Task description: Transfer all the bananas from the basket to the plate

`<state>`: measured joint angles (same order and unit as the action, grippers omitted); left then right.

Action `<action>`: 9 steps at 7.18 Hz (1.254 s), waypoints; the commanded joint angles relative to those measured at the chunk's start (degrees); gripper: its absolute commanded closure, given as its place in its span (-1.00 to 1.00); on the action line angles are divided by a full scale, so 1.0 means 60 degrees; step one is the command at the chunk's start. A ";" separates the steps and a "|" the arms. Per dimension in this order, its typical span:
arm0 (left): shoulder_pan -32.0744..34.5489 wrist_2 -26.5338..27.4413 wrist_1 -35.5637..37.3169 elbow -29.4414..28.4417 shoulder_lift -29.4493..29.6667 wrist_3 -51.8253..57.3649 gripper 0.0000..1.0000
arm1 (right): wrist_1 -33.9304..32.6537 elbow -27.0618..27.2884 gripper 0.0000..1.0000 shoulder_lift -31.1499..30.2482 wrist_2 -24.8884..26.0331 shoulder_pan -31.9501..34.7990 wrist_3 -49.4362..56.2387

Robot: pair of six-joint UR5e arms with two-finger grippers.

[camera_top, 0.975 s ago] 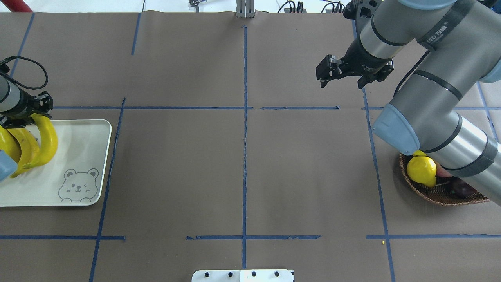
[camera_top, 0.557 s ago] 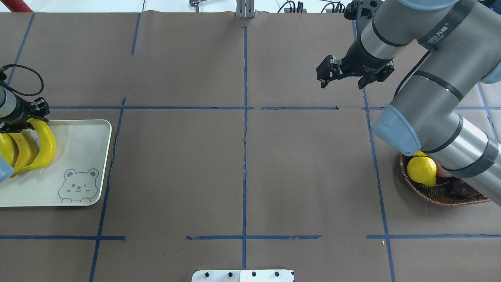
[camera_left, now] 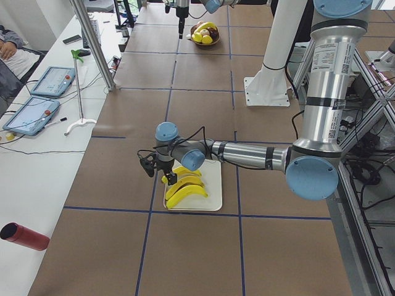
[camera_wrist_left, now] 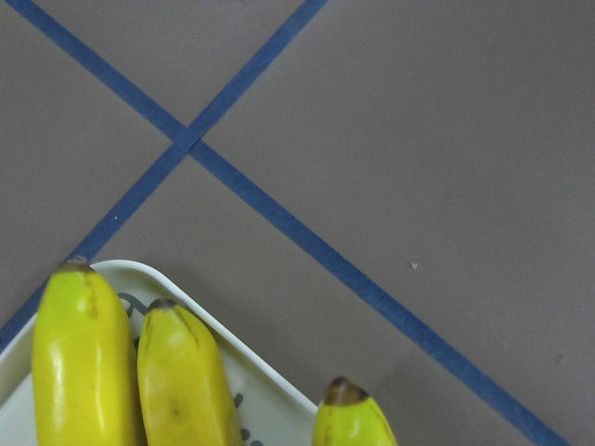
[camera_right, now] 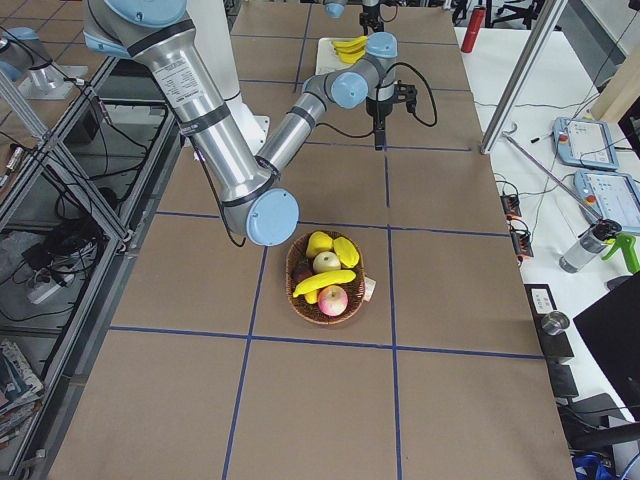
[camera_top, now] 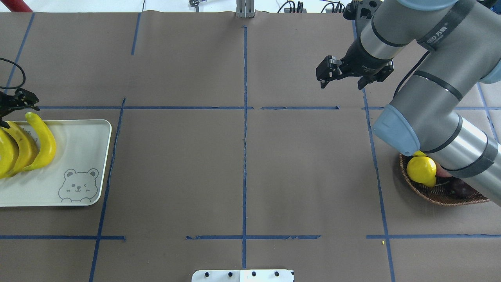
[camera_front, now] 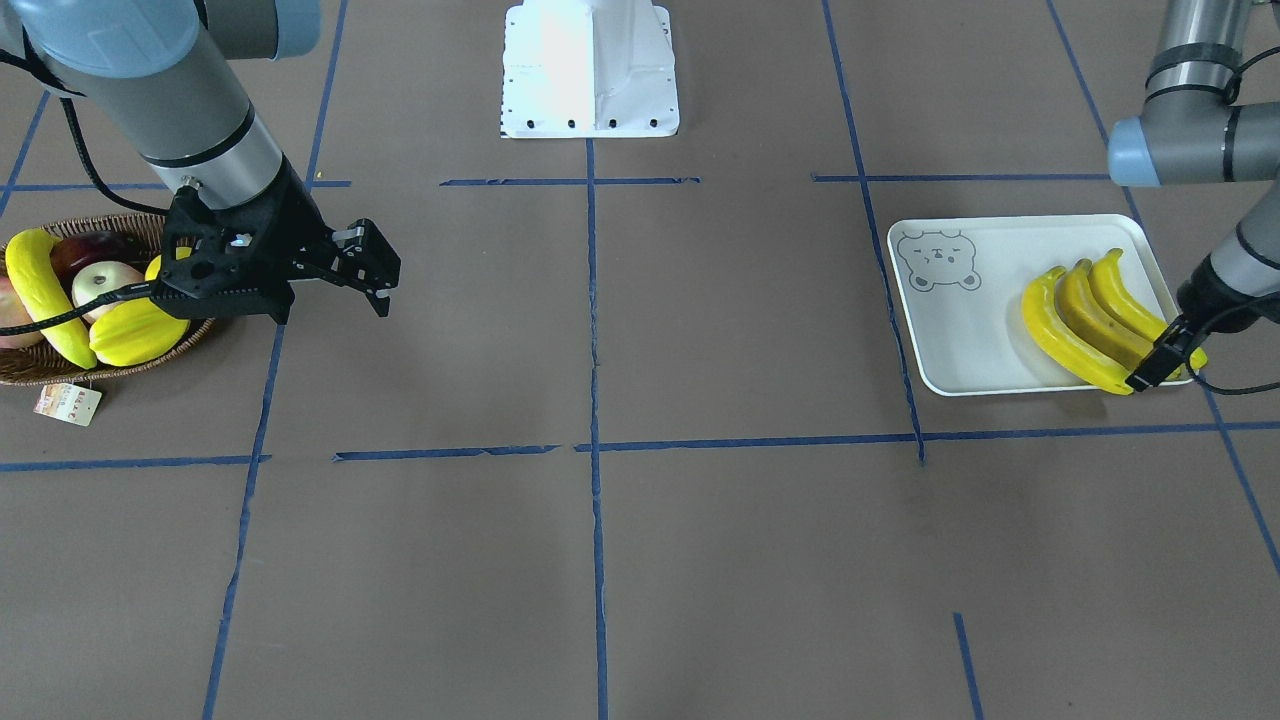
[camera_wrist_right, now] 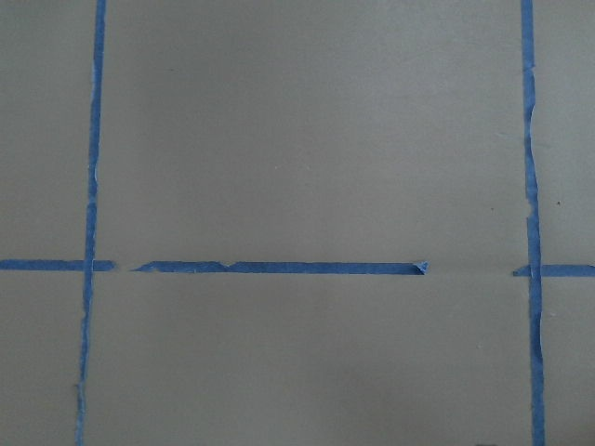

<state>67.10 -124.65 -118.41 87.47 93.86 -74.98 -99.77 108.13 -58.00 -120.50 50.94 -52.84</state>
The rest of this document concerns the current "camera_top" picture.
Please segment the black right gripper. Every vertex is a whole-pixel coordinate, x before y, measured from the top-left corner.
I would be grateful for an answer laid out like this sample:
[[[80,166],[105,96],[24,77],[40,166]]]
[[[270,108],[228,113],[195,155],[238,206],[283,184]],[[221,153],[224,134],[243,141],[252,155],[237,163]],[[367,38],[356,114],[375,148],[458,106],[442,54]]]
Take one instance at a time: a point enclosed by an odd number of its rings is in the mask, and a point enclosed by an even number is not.
[[[357,38],[341,60],[332,55],[324,57],[315,68],[315,76],[321,89],[326,88],[329,82],[341,79],[341,74],[342,77],[361,77],[357,87],[362,90],[373,82],[385,81],[393,71],[392,60],[370,55],[363,48],[361,39]]]

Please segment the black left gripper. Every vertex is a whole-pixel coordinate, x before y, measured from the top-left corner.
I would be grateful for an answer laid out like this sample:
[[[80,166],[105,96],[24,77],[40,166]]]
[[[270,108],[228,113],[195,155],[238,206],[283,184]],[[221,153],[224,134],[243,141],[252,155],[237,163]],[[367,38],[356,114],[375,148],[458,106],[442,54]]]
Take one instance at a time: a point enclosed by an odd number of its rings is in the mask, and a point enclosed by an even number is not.
[[[14,95],[0,92],[0,117],[3,118],[13,111],[31,108],[40,111],[38,105],[39,98],[36,94],[23,88],[16,89]]]

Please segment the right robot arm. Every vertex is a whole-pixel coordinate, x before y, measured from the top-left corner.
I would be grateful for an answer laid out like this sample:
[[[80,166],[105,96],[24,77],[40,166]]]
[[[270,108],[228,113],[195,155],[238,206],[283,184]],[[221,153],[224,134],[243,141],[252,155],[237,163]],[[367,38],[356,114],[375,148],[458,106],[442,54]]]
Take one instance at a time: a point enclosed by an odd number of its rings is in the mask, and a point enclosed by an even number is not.
[[[500,81],[500,15],[486,1],[376,2],[345,56],[315,69],[321,88],[359,77],[358,88],[382,82],[392,60],[416,41],[428,51],[372,128],[401,152],[424,152],[453,177],[500,205],[500,144],[455,112],[478,82]]]

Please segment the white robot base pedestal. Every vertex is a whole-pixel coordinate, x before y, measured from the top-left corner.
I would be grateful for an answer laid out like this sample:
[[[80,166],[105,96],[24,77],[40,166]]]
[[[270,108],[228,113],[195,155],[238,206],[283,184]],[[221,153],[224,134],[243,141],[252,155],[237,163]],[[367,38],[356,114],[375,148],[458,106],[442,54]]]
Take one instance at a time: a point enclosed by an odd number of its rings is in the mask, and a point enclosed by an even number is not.
[[[288,269],[225,269],[195,271],[192,282],[294,282]]]

